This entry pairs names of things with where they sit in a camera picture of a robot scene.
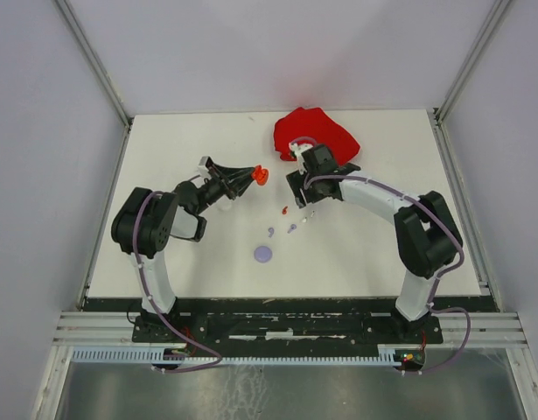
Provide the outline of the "orange earbud charging case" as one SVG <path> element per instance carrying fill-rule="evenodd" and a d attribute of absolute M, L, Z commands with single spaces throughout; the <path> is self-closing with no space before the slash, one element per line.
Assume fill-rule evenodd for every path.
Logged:
<path fill-rule="evenodd" d="M 251 174 L 252 179 L 259 186 L 265 186 L 269 179 L 269 170 L 257 165 Z"/>

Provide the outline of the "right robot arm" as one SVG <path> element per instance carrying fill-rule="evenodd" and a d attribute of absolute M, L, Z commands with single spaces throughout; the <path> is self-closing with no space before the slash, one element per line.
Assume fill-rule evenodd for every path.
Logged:
<path fill-rule="evenodd" d="M 395 301 L 390 332 L 410 342 L 422 331 L 421 319 L 432 313 L 439 282 L 465 261 L 463 239 L 444 196 L 403 192 L 364 173 L 359 166 L 339 164 L 324 144 L 290 143 L 297 170 L 286 176 L 297 206 L 334 199 L 362 207 L 395 229 L 398 255 L 406 269 Z"/>

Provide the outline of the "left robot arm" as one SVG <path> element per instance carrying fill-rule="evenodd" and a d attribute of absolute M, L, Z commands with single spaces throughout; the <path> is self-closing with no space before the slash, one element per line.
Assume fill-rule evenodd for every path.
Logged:
<path fill-rule="evenodd" d="M 269 178 L 260 165 L 230 168 L 209 156 L 199 161 L 198 172 L 167 192 L 134 188 L 111 227 L 112 240 L 131 258 L 138 274 L 142 311 L 157 315 L 151 329 L 164 341 L 175 340 L 182 331 L 181 318 L 171 313 L 177 297 L 164 256 L 169 240 L 200 242 L 207 225 L 202 214 L 208 208 L 219 200 L 232 202 L 252 184 L 263 186 Z"/>

